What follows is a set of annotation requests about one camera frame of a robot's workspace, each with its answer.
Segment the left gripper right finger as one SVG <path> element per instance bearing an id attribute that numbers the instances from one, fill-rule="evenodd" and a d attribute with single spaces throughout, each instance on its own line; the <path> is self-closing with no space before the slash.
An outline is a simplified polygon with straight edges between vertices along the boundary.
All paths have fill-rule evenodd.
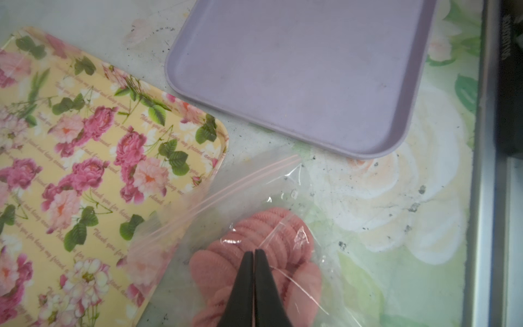
<path id="1" fill-rule="evenodd" d="M 262 249 L 254 253 L 254 322 L 256 327 L 292 327 Z"/>

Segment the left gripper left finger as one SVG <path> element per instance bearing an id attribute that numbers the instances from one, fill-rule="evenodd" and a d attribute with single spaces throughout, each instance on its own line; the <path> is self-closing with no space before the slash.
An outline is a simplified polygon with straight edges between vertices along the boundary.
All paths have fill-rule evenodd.
<path id="1" fill-rule="evenodd" d="M 252 327 L 254 289 L 254 255 L 246 252 L 218 327 Z"/>

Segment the ziploc bag pink cookies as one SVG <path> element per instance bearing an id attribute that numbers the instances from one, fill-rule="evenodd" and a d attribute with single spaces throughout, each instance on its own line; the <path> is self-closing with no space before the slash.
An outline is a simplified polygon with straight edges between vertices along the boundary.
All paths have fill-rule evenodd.
<path id="1" fill-rule="evenodd" d="M 170 326 L 217 326 L 242 257 L 262 249 L 292 326 L 363 326 L 312 230 L 313 196 L 301 156 L 268 151 L 155 211 L 136 228 L 125 270 Z"/>

